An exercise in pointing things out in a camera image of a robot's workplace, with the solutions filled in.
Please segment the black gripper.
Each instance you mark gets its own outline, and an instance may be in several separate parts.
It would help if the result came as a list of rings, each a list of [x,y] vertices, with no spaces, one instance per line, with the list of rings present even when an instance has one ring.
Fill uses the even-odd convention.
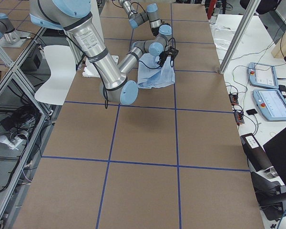
[[[167,51],[164,51],[162,52],[160,55],[159,55],[159,61],[157,62],[158,64],[158,67],[163,67],[167,57],[169,56],[170,54],[170,51],[167,50]]]

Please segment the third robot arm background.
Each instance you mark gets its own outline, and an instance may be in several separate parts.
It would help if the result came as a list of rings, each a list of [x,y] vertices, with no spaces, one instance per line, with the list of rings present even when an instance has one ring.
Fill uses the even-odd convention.
[[[5,48],[20,48],[24,42],[31,39],[31,33],[15,29],[8,16],[0,13],[0,46]]]

